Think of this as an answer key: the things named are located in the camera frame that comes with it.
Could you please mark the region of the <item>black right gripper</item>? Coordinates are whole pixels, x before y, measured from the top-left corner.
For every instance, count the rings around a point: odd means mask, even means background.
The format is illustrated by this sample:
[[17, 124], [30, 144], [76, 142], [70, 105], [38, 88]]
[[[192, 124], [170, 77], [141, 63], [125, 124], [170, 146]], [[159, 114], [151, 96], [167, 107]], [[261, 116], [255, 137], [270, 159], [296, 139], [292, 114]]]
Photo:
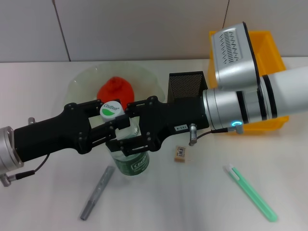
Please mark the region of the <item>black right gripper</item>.
[[128, 103], [125, 114], [139, 116], [141, 135], [107, 142], [111, 152], [121, 151], [125, 156], [146, 151], [158, 151], [163, 141], [172, 135], [188, 132], [187, 127], [195, 124], [197, 129], [209, 127], [202, 97], [192, 97], [173, 103], [162, 103], [156, 96]]

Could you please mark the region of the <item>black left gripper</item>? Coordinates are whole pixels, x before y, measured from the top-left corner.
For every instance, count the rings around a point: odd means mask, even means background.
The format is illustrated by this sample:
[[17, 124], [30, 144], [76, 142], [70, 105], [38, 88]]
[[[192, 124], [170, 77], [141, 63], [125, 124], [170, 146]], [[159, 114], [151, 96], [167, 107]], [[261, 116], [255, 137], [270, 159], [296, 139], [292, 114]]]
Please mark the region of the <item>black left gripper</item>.
[[[128, 116], [122, 115], [120, 102], [94, 100], [71, 103], [56, 117], [17, 128], [14, 131], [14, 148], [23, 162], [63, 149], [74, 149], [86, 154], [92, 147], [116, 138], [116, 129], [130, 126]], [[115, 118], [91, 129], [90, 117]]]

